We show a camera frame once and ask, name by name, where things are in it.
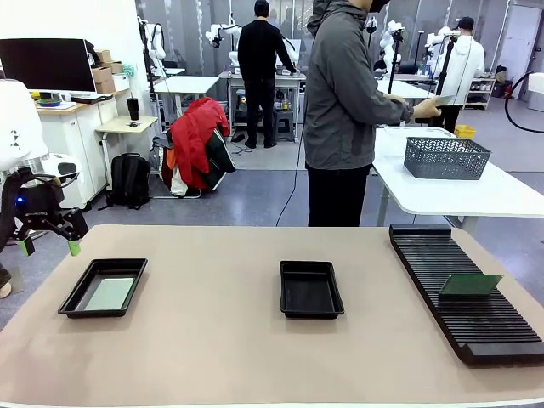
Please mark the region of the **gloved right hand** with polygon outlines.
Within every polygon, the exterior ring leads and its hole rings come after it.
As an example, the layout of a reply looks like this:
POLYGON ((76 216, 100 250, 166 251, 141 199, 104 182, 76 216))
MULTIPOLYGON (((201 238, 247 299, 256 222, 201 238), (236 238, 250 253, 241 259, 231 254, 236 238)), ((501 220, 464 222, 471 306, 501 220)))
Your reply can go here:
POLYGON ((437 107, 438 97, 425 99, 413 107, 412 119, 429 119, 441 115, 441 109, 437 107))

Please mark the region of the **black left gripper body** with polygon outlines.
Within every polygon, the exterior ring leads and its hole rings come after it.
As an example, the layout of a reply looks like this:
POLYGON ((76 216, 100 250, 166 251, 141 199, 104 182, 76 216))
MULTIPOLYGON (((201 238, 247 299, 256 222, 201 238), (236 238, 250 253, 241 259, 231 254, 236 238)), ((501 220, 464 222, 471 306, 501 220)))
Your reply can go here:
POLYGON ((23 187, 15 198, 15 216, 21 222, 59 224, 64 193, 53 182, 23 187))

